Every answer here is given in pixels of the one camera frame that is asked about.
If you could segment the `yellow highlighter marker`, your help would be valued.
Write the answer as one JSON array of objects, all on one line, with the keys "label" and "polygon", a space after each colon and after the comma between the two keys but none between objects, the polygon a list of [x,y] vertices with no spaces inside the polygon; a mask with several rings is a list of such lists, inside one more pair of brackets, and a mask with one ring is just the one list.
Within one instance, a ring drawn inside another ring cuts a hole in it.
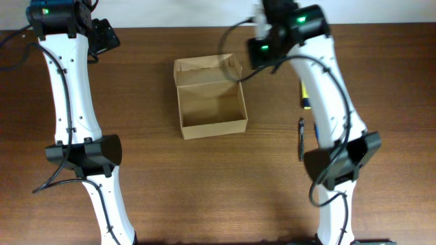
[{"label": "yellow highlighter marker", "polygon": [[307,89],[303,80],[300,81],[300,85],[301,85],[301,95],[302,95],[302,108],[305,110],[310,110],[311,105],[309,101],[309,95],[307,93]]}]

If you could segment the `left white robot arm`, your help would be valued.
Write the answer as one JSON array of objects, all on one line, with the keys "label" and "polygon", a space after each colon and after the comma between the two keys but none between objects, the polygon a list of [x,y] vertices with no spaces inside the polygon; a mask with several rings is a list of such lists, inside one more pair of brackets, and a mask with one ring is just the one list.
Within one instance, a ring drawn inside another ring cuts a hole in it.
[{"label": "left white robot arm", "polygon": [[44,53],[54,98],[55,143],[46,158],[73,171],[87,190],[102,244],[137,244],[119,184],[122,147],[118,135],[103,135],[91,97],[88,66],[120,45],[106,19],[93,19],[93,1],[31,1],[26,15]]}]

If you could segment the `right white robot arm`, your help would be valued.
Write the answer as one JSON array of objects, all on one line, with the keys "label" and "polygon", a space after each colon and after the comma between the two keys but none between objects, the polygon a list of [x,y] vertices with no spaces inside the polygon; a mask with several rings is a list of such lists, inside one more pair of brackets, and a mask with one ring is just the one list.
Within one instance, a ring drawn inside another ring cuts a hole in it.
[{"label": "right white robot arm", "polygon": [[309,96],[318,148],[304,153],[312,185],[309,200],[320,211],[320,244],[355,244],[352,196],[360,170],[381,147],[357,113],[342,78],[334,39],[318,5],[261,1],[253,18],[256,37],[247,42],[254,69],[290,63]]}]

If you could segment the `brown cardboard box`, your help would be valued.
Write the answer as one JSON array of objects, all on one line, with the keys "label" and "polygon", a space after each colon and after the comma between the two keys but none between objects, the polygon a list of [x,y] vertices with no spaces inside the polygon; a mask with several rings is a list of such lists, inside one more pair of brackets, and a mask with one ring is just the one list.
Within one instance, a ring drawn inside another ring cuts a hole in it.
[{"label": "brown cardboard box", "polygon": [[174,61],[181,133],[185,140],[243,133],[248,123],[243,68],[235,54]]}]

